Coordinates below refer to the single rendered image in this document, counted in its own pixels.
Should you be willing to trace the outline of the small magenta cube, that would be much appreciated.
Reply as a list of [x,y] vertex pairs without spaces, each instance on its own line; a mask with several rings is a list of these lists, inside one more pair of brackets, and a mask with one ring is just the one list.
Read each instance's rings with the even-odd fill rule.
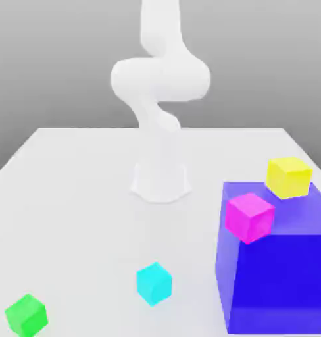
[[225,227],[243,243],[250,244],[271,234],[275,206],[254,193],[226,202]]

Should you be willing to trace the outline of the small cyan cube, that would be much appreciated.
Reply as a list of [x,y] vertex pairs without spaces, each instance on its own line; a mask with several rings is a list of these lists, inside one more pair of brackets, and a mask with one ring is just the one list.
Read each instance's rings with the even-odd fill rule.
[[151,306],[172,295],[172,276],[158,262],[136,272],[138,294]]

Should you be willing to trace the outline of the small yellow cube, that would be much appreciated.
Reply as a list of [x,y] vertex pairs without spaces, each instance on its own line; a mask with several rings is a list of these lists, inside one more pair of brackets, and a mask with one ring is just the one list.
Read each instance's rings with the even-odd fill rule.
[[313,169],[298,157],[278,157],[268,161],[265,185],[279,199],[308,195]]

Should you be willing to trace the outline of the small green cube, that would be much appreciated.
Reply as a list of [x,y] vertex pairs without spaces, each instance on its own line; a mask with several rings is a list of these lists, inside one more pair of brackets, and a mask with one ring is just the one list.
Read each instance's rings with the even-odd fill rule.
[[10,329],[18,337],[34,337],[48,324],[46,308],[40,300],[26,294],[5,310]]

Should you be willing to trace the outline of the large blue box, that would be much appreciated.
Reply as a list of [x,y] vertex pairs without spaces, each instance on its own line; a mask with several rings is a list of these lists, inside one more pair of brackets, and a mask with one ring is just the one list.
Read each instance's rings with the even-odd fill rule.
[[222,205],[252,192],[276,209],[245,244],[220,224],[215,273],[229,334],[321,334],[321,191],[280,200],[262,182],[225,182]]

